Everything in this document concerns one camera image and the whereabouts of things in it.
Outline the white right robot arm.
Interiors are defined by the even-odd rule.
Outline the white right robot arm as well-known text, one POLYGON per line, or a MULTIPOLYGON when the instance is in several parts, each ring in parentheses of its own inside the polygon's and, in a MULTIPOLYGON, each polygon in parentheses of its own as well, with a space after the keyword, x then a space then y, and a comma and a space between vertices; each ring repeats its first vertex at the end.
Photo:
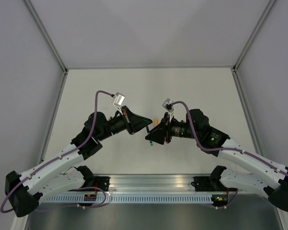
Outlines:
POLYGON ((288 166, 247 151, 228 134, 210 126, 208 117, 199 109, 191 109, 186 121, 178 121, 165 113, 159 125, 145 138, 163 145, 170 143, 173 137, 195 139, 203 152, 247 170, 247 173, 240 173, 216 166, 209 176, 214 190, 235 188, 255 193, 288 212, 288 166))

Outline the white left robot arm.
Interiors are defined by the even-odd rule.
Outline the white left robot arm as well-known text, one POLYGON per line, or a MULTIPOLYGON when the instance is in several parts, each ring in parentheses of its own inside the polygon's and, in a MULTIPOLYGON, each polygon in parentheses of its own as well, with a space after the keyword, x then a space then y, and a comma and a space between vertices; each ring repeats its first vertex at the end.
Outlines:
POLYGON ((110 119, 102 112, 92 113, 82 131, 56 156, 25 172, 11 171, 6 175, 4 202, 9 202, 10 211, 20 218, 62 192, 93 189, 94 174, 88 167, 77 167, 73 175, 65 171, 100 151, 103 147, 101 141, 124 130, 133 135, 152 122, 150 118, 134 114, 125 105, 110 119))

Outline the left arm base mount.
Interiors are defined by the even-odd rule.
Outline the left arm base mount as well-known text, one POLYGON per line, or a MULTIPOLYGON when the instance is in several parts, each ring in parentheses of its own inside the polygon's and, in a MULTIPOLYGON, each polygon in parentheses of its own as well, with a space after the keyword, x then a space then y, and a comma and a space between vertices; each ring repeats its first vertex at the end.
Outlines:
POLYGON ((88 187, 98 187, 107 192, 110 185, 110 177, 108 176, 96 176, 87 166, 79 166, 76 168, 82 174, 84 184, 81 188, 86 188, 85 191, 98 191, 96 189, 89 189, 88 187))

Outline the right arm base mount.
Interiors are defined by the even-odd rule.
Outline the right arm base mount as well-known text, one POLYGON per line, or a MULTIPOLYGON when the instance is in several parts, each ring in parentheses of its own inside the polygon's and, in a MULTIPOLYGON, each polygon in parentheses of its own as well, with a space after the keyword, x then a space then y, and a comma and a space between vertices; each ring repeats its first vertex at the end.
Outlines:
POLYGON ((227 192, 228 189, 221 184, 220 180, 211 179, 209 176, 195 176, 191 185, 196 192, 227 192))

